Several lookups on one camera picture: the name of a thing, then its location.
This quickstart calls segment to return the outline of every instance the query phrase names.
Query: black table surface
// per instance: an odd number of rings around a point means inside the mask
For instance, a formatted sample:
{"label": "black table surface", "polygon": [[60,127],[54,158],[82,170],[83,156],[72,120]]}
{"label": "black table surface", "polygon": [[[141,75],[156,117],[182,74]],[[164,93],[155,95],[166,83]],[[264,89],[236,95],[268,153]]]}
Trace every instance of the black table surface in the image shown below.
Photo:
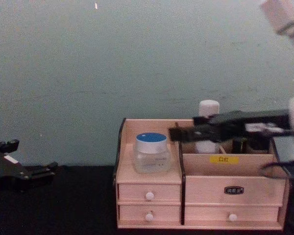
{"label": "black table surface", "polygon": [[112,166],[61,166],[52,184],[0,191],[0,235],[294,235],[294,190],[284,232],[116,228]]}

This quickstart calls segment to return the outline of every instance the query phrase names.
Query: yellow label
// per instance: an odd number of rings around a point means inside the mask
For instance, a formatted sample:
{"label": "yellow label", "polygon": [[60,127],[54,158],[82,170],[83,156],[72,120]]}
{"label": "yellow label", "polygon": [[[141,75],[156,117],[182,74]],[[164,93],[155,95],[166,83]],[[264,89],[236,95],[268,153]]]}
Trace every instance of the yellow label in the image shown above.
{"label": "yellow label", "polygon": [[210,163],[215,164],[238,164],[239,157],[237,156],[228,156],[228,155],[211,155]]}

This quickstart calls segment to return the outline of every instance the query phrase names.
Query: drawer knob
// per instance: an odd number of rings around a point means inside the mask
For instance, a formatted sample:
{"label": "drawer knob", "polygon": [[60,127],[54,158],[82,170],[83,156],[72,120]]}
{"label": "drawer knob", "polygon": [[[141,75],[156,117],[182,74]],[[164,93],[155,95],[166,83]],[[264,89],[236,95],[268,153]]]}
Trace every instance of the drawer knob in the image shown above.
{"label": "drawer knob", "polygon": [[145,216],[145,219],[147,221],[152,221],[153,220],[153,215],[152,215],[151,211],[148,211],[148,213]]}
{"label": "drawer knob", "polygon": [[155,195],[152,192],[148,192],[146,193],[145,198],[150,201],[155,198]]}
{"label": "drawer knob", "polygon": [[237,220],[237,215],[235,215],[235,214],[230,214],[230,215],[229,215],[229,220],[230,220],[230,221],[236,221],[236,220]]}

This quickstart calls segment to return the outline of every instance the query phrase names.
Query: wall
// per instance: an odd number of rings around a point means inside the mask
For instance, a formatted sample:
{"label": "wall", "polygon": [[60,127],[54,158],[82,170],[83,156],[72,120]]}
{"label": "wall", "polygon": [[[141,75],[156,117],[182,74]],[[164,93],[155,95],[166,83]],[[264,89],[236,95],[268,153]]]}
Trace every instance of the wall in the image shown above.
{"label": "wall", "polygon": [[123,117],[286,108],[294,49],[254,0],[0,0],[0,139],[27,165],[110,165]]}

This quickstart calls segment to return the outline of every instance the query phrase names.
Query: wooden drawer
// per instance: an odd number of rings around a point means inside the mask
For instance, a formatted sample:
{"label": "wooden drawer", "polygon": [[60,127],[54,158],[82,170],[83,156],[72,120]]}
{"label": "wooden drawer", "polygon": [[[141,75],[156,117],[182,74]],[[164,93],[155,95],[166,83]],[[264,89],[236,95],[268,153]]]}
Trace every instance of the wooden drawer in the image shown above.
{"label": "wooden drawer", "polygon": [[[226,187],[243,187],[242,194],[226,194]],[[262,204],[281,207],[285,180],[241,176],[186,176],[186,203]]]}
{"label": "wooden drawer", "polygon": [[[147,200],[149,193],[153,199]],[[119,201],[167,201],[180,202],[180,185],[132,185],[119,184]]]}
{"label": "wooden drawer", "polygon": [[278,207],[186,206],[185,221],[230,221],[229,217],[231,214],[237,217],[237,221],[277,221],[278,211]]}
{"label": "wooden drawer", "polygon": [[[179,221],[180,206],[120,206],[120,220],[132,220],[141,222],[157,222],[157,221]],[[147,221],[146,215],[151,212],[152,220]]]}

